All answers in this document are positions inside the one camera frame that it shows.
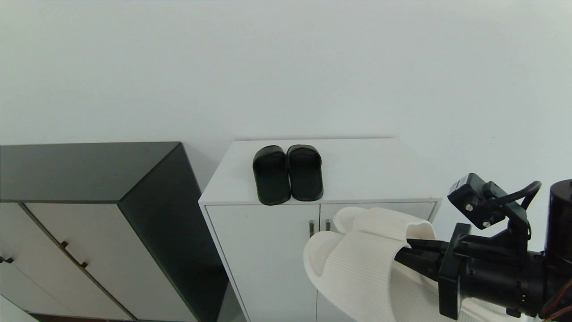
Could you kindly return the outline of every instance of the slide sandal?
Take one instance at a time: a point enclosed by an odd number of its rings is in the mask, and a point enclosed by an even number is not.
[[[252,160],[256,191],[261,203],[272,206],[290,199],[288,162],[279,146],[260,149]]]
[[[321,156],[313,146],[298,144],[288,149],[288,172],[292,196],[300,201],[316,201],[324,195]]]
[[[346,235],[319,232],[304,248],[304,266],[317,289],[357,322],[448,322],[439,314],[435,291],[421,282],[419,274],[392,260],[407,246],[406,238],[434,236],[430,223],[387,209],[352,208],[341,210],[334,219]],[[473,305],[484,314],[463,310],[459,321],[517,321]]]

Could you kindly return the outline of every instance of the black cabinet top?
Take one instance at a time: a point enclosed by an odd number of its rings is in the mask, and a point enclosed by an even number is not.
[[[0,146],[0,201],[117,203],[179,144]]]

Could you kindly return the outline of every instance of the floor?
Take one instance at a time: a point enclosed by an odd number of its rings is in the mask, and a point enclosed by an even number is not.
[[[79,319],[77,317],[62,317],[48,315],[34,315],[36,320],[40,322],[104,322],[104,320]],[[223,305],[220,309],[218,322],[246,322],[243,312],[240,309],[236,295],[231,285],[227,287],[227,293],[224,297]]]

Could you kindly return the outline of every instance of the white wall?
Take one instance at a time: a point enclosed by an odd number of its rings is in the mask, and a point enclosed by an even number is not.
[[[571,14],[556,1],[2,2],[0,143],[180,140],[204,188],[234,139],[396,136],[442,168],[443,194],[470,171],[508,191],[541,180],[539,250],[549,186],[572,177]],[[438,237],[462,219],[445,203]]]

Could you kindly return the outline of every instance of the black slipper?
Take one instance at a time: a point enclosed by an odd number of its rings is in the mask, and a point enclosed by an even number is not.
[[[288,149],[288,172],[292,196],[300,201],[316,201],[324,195],[321,156],[313,146],[299,144]]]
[[[272,206],[290,199],[288,162],[281,147],[260,149],[252,160],[252,170],[261,203]]]

